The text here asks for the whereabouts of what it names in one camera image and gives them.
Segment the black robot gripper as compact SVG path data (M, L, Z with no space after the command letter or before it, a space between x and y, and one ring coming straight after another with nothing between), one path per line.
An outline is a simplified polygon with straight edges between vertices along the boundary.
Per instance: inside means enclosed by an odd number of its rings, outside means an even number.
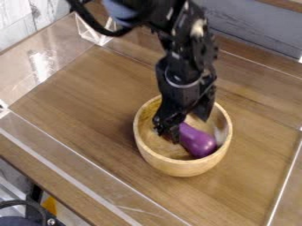
M152 118L156 134L179 143L179 125L194 113L207 121L217 97L217 45L198 44L166 48L156 63L156 83L162 103Z

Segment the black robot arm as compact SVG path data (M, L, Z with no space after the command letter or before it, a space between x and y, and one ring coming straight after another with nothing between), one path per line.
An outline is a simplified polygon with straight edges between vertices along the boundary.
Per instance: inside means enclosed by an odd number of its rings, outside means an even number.
M66 0L100 34L120 37L146 26L156 34L166 55L156 63L162 103L152 118L156 133L179 141L189 113L207 120L217 93L218 47L209 30L206 9L193 0L103 0L119 29L107 29L79 0Z

